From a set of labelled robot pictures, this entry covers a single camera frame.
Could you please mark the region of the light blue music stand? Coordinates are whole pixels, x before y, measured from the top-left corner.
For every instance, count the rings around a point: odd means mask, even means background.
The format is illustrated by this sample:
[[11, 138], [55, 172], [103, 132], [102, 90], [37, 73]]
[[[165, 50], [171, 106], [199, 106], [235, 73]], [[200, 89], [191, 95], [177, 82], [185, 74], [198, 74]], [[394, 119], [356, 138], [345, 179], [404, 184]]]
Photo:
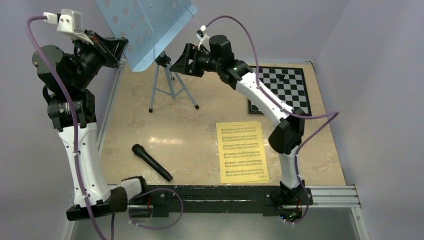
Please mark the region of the light blue music stand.
[[128, 40], [124, 56], [131, 70], [142, 72], [156, 66], [148, 111], [154, 110], [157, 92], [172, 99], [185, 92], [195, 109], [199, 109], [180, 75], [171, 71], [173, 61], [165, 52], [197, 13], [192, 1], [97, 0], [95, 3], [114, 37]]

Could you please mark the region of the yellow sheet music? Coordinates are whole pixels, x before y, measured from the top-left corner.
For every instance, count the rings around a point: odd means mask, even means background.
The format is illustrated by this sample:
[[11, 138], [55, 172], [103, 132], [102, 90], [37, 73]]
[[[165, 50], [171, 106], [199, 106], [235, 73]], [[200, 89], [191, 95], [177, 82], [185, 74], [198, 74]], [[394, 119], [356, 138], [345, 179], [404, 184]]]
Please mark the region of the yellow sheet music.
[[269, 182], [264, 139], [261, 143], [224, 145], [217, 142], [217, 146], [222, 184]]
[[216, 135], [223, 145], [263, 143], [262, 124], [258, 121], [219, 122]]

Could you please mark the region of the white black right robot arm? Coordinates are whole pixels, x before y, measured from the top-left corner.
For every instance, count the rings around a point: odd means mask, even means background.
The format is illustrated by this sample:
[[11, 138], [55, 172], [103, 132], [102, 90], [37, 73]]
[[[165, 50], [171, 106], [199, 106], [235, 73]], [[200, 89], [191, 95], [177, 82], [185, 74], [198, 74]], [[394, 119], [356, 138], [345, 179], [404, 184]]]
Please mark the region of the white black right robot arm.
[[214, 35], [208, 43], [209, 50], [187, 43], [170, 70], [194, 77], [202, 77], [205, 72], [217, 73], [223, 83], [258, 107], [274, 126], [268, 143], [280, 160], [280, 196], [284, 202], [294, 203], [305, 189], [298, 167], [298, 151], [305, 130], [303, 110], [280, 100], [259, 81], [257, 71], [253, 71], [245, 61], [236, 59], [231, 42], [225, 35]]

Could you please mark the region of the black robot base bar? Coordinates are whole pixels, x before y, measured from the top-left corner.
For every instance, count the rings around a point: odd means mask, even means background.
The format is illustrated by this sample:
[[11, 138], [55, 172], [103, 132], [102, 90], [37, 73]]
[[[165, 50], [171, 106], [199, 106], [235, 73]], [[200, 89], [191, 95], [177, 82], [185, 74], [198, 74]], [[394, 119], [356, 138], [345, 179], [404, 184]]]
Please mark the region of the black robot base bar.
[[302, 207], [313, 205], [310, 188], [289, 190], [283, 185], [147, 185], [147, 196], [130, 200], [130, 206], [145, 206], [154, 218], [170, 213], [261, 214], [301, 217]]

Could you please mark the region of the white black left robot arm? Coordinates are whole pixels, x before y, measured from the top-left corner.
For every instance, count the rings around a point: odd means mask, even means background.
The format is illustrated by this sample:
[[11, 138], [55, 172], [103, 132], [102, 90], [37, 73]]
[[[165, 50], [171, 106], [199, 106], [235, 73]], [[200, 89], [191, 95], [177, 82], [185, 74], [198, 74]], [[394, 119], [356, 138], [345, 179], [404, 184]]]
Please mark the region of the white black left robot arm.
[[95, 96], [88, 89], [101, 68], [119, 66], [128, 40], [103, 37], [92, 30], [85, 35], [87, 40], [73, 40], [73, 53], [45, 45], [32, 55], [44, 84], [48, 117], [69, 161], [74, 192], [73, 204], [66, 211], [69, 221], [125, 212], [130, 200], [142, 205], [149, 199], [142, 176], [126, 178], [113, 188], [107, 184], [100, 163]]

